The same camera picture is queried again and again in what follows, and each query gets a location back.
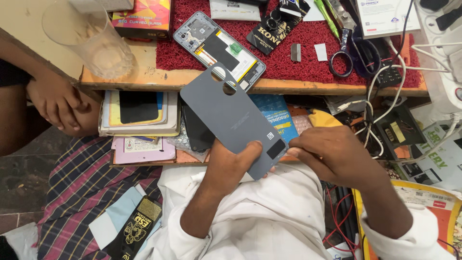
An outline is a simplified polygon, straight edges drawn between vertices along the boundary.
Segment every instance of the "gray back panel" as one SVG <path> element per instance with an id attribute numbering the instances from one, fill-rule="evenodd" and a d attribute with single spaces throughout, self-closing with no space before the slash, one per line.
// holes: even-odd
<path id="1" fill-rule="evenodd" d="M 216 82 L 212 70 L 224 70 L 224 81 Z M 236 92 L 227 95 L 223 84 L 235 84 Z M 258 180 L 275 165 L 287 150 L 287 143 L 239 87 L 220 62 L 215 63 L 186 85 L 180 92 L 183 100 L 231 152 L 240 153 L 251 141 L 261 141 L 263 151 L 255 160 L 249 175 Z"/>

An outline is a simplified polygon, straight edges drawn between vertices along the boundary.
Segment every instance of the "white shirt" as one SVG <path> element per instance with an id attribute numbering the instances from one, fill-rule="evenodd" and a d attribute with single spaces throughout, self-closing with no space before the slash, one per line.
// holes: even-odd
<path id="1" fill-rule="evenodd" d="M 138 252 L 138 259 L 310 259 L 329 260 L 321 183 L 302 163 L 278 164 L 266 179 L 241 183 L 226 196 L 205 239 L 185 233 L 180 217 L 204 176 L 205 167 L 164 167 L 158 186 L 164 198 L 162 227 Z M 374 251 L 384 260 L 453 260 L 438 243 L 436 217 L 413 205 L 412 228 L 400 239 L 387 238 L 361 225 Z"/>

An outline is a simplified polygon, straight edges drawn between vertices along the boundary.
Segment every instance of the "human hand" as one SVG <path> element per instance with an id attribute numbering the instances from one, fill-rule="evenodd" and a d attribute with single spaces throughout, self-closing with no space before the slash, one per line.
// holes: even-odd
<path id="1" fill-rule="evenodd" d="M 262 149 L 259 141 L 251 141 L 242 152 L 234 154 L 215 139 L 201 186 L 217 196 L 230 194 Z"/>
<path id="2" fill-rule="evenodd" d="M 85 111 L 88 103 L 82 102 L 79 92 L 71 84 L 56 74 L 48 73 L 37 80 L 32 79 L 26 87 L 40 115 L 48 122 L 63 130 L 63 122 L 75 131 L 80 130 L 73 110 Z"/>
<path id="3" fill-rule="evenodd" d="M 308 128 L 289 147 L 287 154 L 307 164 L 324 181 L 361 192 L 390 185 L 385 170 L 346 126 Z"/>

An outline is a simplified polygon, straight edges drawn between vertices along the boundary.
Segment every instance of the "yellow cloth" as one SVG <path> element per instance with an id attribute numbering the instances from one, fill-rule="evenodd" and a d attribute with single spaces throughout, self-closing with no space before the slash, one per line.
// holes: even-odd
<path id="1" fill-rule="evenodd" d="M 332 127 L 332 126 L 342 125 L 340 121 L 335 119 L 334 116 L 332 116 L 329 113 L 326 113 L 324 111 L 317 110 L 317 109 L 311 109 L 310 111 L 312 112 L 312 114 L 308 115 L 308 118 L 310 119 L 311 124 L 314 127 L 317 127 L 317 126 Z"/>

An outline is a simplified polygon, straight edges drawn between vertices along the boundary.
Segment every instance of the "barcode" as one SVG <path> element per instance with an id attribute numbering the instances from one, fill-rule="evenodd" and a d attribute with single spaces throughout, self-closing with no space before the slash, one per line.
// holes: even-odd
<path id="1" fill-rule="evenodd" d="M 430 194 L 430 197 L 437 198 L 437 199 L 442 199 L 442 200 L 447 200 L 447 201 L 452 201 L 452 198 L 437 195 L 437 194 Z"/>

